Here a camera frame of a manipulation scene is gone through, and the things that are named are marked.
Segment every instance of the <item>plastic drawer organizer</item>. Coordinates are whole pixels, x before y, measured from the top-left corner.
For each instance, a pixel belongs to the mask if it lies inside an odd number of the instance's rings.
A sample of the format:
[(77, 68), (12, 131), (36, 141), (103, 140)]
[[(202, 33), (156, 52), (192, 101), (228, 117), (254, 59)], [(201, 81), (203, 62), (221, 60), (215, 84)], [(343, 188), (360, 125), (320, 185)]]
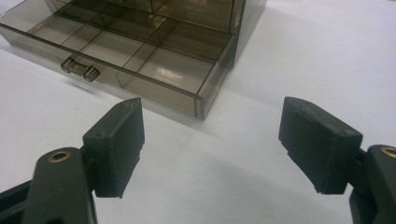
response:
[(204, 119), (266, 0), (26, 0), (0, 17), (8, 42)]

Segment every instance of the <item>plastic compartment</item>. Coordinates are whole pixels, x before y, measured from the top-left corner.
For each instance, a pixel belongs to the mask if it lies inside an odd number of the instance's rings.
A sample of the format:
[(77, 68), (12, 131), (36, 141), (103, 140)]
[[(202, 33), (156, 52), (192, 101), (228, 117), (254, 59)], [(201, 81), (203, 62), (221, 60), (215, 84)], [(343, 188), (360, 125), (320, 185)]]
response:
[(204, 119), (233, 66), (244, 2), (26, 0), (0, 32), (66, 72)]

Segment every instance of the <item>white tabletop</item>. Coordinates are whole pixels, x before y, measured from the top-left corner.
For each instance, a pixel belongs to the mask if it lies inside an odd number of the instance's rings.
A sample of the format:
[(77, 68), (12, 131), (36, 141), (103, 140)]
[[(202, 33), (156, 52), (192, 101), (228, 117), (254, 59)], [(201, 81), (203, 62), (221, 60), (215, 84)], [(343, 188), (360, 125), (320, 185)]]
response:
[[(0, 12), (18, 0), (0, 2)], [(348, 197), (316, 194), (277, 140), (283, 99), (311, 101), (396, 146), (396, 3), (269, 0), (205, 121), (143, 101), (146, 144), (105, 223), (352, 223)], [(82, 135), (124, 91), (44, 67), (0, 39), (0, 191)]]

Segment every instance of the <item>drawer handle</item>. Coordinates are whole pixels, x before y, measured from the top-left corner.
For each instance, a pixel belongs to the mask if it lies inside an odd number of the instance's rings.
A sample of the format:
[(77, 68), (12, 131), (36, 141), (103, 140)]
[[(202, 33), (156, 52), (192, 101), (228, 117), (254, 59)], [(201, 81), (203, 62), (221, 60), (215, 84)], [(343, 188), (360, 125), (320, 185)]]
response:
[(86, 66), (82, 63), (77, 63), (72, 58), (67, 58), (61, 64), (62, 70), (66, 73), (75, 73), (84, 77), (85, 80), (93, 82), (99, 77), (100, 72), (93, 66)]

